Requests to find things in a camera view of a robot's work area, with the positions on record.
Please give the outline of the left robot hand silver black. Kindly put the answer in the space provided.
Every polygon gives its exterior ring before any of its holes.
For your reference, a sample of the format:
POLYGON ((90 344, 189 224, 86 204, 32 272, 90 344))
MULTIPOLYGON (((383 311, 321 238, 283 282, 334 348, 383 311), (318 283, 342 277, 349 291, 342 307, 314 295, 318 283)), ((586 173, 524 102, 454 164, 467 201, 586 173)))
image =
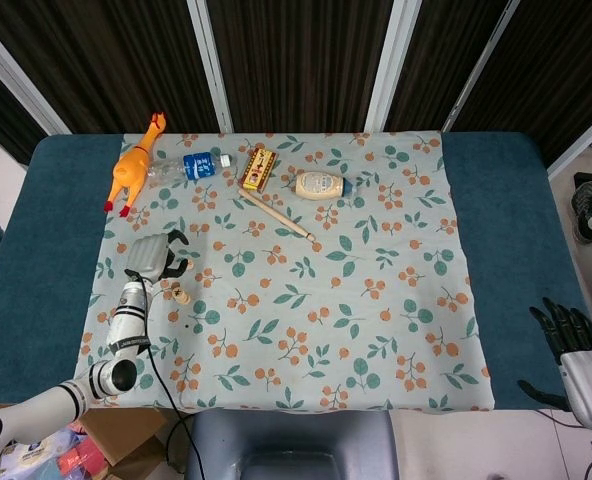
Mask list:
POLYGON ((160 280, 180 278, 187 270, 189 260, 180 259, 174 267, 176 254, 170 246, 175 242, 183 246, 189 245, 185 234, 177 229, 137 240, 128 256, 126 275, 130 278, 143 278, 152 284, 160 280))

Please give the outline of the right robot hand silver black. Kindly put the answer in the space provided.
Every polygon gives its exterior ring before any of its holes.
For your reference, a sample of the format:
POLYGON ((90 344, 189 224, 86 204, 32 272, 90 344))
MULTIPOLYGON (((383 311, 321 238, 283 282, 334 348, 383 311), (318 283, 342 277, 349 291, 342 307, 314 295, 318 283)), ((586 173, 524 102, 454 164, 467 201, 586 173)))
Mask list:
POLYGON ((529 308, 539 324, 562 378, 564 394, 547 393, 526 380, 517 385, 532 400, 571 412, 592 430, 592 321, 576 308, 567 308, 544 297, 545 307, 529 308))

